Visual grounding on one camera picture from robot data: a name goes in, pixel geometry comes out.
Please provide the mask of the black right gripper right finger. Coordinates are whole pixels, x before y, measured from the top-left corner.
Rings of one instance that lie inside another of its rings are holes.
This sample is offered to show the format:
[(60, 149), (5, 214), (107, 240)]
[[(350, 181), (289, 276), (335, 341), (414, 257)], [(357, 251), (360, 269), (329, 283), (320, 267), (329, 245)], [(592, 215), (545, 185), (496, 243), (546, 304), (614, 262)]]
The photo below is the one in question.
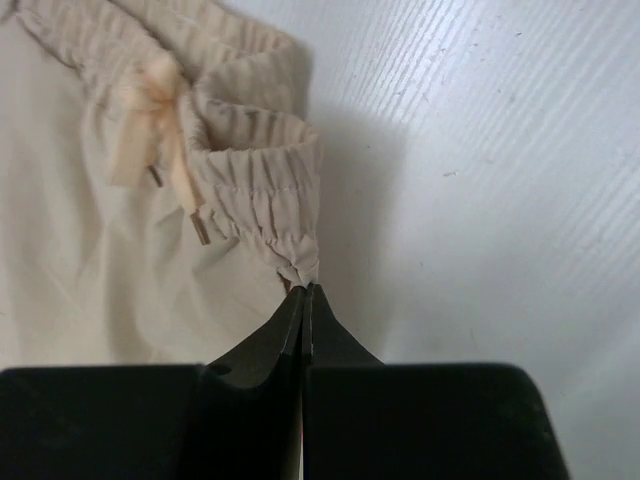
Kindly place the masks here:
[(386, 364), (323, 289), (302, 320), (308, 479), (566, 479), (543, 397), (505, 363)]

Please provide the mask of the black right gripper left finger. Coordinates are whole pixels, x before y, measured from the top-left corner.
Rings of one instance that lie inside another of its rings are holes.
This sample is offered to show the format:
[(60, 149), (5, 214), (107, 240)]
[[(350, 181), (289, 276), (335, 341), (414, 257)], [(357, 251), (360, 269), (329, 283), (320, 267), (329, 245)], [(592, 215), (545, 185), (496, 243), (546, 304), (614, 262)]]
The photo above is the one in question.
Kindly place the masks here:
[(306, 292), (208, 364), (1, 374), (5, 479), (296, 479)]

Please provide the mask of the beige trousers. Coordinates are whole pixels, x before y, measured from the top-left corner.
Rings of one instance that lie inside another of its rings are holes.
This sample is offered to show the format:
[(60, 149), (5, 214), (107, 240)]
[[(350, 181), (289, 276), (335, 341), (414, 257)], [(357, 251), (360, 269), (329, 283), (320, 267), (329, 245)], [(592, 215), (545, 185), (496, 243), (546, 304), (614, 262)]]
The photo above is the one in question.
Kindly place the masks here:
[(317, 279), (299, 55), (211, 1), (2, 3), (2, 372), (208, 364)]

